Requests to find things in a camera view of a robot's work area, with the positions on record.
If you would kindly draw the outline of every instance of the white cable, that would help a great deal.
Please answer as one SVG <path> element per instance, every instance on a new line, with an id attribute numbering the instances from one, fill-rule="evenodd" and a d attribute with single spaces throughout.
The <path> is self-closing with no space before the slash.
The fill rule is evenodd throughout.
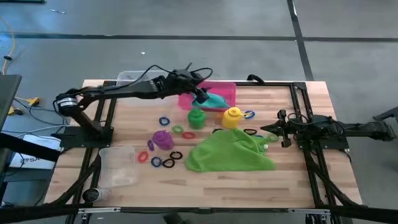
<path id="1" fill-rule="evenodd" d="M 8 32 L 11 34 L 12 47 L 11 47 L 10 52 L 9 52 L 8 55 L 7 55 L 8 57 L 11 57 L 12 53 L 13 53 L 14 50 L 15 50 L 15 46 L 16 46 L 14 31 L 13 31 L 13 29 L 11 28 L 11 26 L 10 26 L 1 16 L 0 16 L 0 21 L 2 21 L 2 22 L 4 23 L 4 25 L 6 25 L 6 27 L 7 27 L 7 29 L 8 29 Z M 5 75 L 6 72 L 7 72 L 7 63 L 8 63 L 8 60 L 7 60 L 7 59 L 4 59 L 4 64 L 2 65 L 2 74 L 3 74 L 3 75 Z"/>
<path id="2" fill-rule="evenodd" d="M 20 135 L 17 135 L 16 137 L 18 138 L 18 137 L 21 137 L 21 136 L 23 136 L 23 135 L 25 135 L 25 134 L 35 133 L 35 132 L 37 132 L 37 131 L 43 131 L 43 130 L 51 129 L 51 128 L 65 127 L 65 126 L 68 126 L 68 125 L 63 124 L 63 125 L 50 126 L 50 127 L 46 127 L 46 128 L 39 128 L 39 129 L 36 129 L 36 130 L 33 130 L 33 131 L 28 131 L 28 132 L 22 133 L 22 134 L 20 134 Z"/>

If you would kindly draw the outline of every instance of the green cloth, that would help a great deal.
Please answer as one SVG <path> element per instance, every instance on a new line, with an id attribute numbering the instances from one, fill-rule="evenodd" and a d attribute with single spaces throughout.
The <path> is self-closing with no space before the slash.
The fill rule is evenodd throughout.
<path id="1" fill-rule="evenodd" d="M 239 129 L 219 130 L 190 151 L 185 167 L 197 172 L 274 170 L 273 161 L 264 155 L 266 143 Z"/>

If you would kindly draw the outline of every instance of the concrete floor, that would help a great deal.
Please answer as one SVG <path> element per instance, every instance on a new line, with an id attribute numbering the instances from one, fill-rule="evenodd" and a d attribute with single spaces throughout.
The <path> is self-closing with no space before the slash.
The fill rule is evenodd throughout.
<path id="1" fill-rule="evenodd" d="M 337 117 L 346 122 L 366 122 L 372 115 L 397 106 L 394 98 L 398 93 L 395 88 L 398 39 L 387 43 L 383 42 L 387 39 L 375 42 L 371 38 L 398 38 L 398 3 L 393 0 L 294 3 L 304 37 L 370 38 L 367 42 L 305 42 L 313 77 L 327 82 Z M 44 107 L 49 108 L 58 93 L 79 87 L 84 79 L 116 78 L 122 71 L 144 70 L 153 63 L 172 69 L 193 62 L 195 68 L 213 68 L 213 79 L 245 79 L 254 73 L 265 80 L 305 80 L 308 74 L 304 74 L 296 41 L 282 40 L 295 36 L 287 6 L 286 0 L 49 0 L 44 5 L 0 3 L 0 16 L 22 34 L 20 37 L 28 37 L 17 39 L 16 54 L 8 70 L 9 74 L 23 76 L 18 96 L 39 96 Z M 5 31 L 6 27 L 0 24 L 0 32 Z M 85 36 L 62 35 L 59 39 L 44 39 L 24 33 L 98 36 L 84 39 Z M 109 40 L 102 35 L 121 36 Z M 217 35 L 225 40 L 156 40 L 152 35 Z M 257 40 L 231 40 L 236 36 L 255 36 Z M 0 33 L 0 52 L 6 54 L 10 47 L 9 38 Z M 52 114 L 38 113 L 38 116 L 61 122 Z M 398 133 L 398 125 L 391 124 Z M 7 119 L 4 129 L 28 131 L 45 126 L 28 116 L 14 116 Z M 397 141 L 361 138 L 350 139 L 349 143 L 363 202 L 371 207 L 398 209 Z M 43 181 L 11 183 L 5 199 L 32 205 L 43 190 Z M 185 217 L 194 223 L 303 223 L 301 216 L 287 214 L 186 214 Z M 63 223 L 63 220 L 64 217 L 59 217 L 26 223 Z M 104 219 L 95 217 L 92 223 L 108 223 L 107 220 L 162 221 L 159 215 L 112 214 Z"/>

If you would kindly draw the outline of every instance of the yellow cup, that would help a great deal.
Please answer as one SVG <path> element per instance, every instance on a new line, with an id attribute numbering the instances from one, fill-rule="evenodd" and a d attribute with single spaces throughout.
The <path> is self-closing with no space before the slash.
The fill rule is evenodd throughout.
<path id="1" fill-rule="evenodd" d="M 221 120 L 221 124 L 224 128 L 237 128 L 239 125 L 239 121 L 242 119 L 244 114 L 237 107 L 232 107 L 224 112 L 223 119 Z"/>

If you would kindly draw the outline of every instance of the green ring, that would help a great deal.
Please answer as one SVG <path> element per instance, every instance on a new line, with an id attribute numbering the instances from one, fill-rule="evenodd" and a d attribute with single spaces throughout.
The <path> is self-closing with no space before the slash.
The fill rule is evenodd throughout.
<path id="1" fill-rule="evenodd" d="M 268 136 L 267 136 L 267 139 L 269 140 L 269 141 L 278 141 L 279 140 L 279 137 L 276 135 L 276 134 L 268 134 Z"/>
<path id="2" fill-rule="evenodd" d="M 180 125 L 175 125 L 172 127 L 172 131 L 174 133 L 183 133 L 184 129 Z"/>

